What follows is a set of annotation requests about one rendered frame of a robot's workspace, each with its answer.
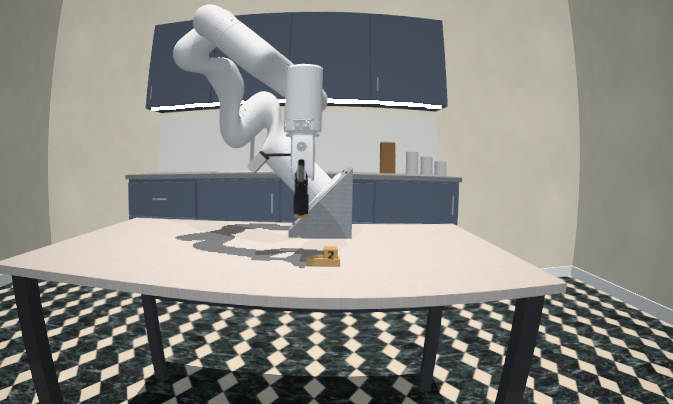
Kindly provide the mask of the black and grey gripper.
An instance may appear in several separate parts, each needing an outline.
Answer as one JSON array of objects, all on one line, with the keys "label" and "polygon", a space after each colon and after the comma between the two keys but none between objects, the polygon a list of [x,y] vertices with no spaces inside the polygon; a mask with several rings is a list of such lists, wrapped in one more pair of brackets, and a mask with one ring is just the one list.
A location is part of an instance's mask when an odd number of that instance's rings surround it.
[{"label": "black and grey gripper", "polygon": [[[319,134],[288,133],[286,134],[286,137],[289,137],[287,135],[291,135],[290,136],[291,176],[292,180],[295,181],[294,214],[308,214],[309,211],[308,178],[311,178],[311,181],[314,180],[315,175],[314,137],[319,137]],[[300,148],[300,145],[302,145],[301,146],[302,148]],[[304,160],[305,160],[305,170],[304,170]]]}]

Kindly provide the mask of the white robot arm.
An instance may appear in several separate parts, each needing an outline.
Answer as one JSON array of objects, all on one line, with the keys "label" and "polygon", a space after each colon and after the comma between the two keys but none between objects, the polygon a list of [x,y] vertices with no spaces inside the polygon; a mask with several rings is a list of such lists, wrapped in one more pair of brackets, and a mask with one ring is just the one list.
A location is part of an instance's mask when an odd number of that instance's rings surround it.
[{"label": "white robot arm", "polygon": [[[294,65],[224,10],[216,5],[204,5],[195,12],[194,29],[176,43],[174,61],[185,71],[205,75],[211,83],[220,103],[220,132],[228,146],[241,148],[267,129],[260,152],[247,167],[254,173],[266,163],[294,192],[291,138],[286,137],[286,132],[322,131],[322,112],[328,103],[323,91],[323,69],[312,64]],[[273,94],[259,92],[241,105],[242,76],[230,59],[209,57],[216,47],[285,98],[284,128],[280,104]]]}]

